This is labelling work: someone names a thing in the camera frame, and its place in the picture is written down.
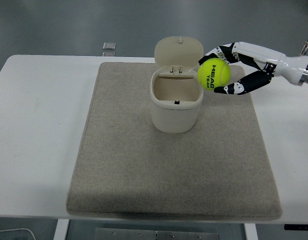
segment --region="felt mat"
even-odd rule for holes
[[[277,219],[282,210],[250,94],[204,91],[185,133],[157,130],[154,63],[100,65],[66,209],[90,217]],[[244,76],[231,66],[231,81]]]

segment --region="white bin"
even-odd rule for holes
[[[172,36],[155,47],[158,66],[150,81],[150,115],[157,129],[165,133],[190,130],[199,114],[203,88],[193,71],[203,56],[196,39]]]

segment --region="white robotic arm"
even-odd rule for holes
[[[272,77],[282,76],[293,85],[308,84],[308,56],[287,57],[266,47],[234,42],[218,46],[198,62],[201,65],[211,58],[220,58],[228,64],[242,62],[256,71],[228,86],[214,88],[215,93],[246,94],[271,82]]]

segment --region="tennis ball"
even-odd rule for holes
[[[207,90],[225,86],[230,81],[230,66],[220,58],[205,61],[197,71],[197,80]]]

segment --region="container lid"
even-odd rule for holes
[[[194,38],[170,36],[159,41],[155,47],[154,58],[161,68],[181,66],[193,69],[203,56],[202,44]]]

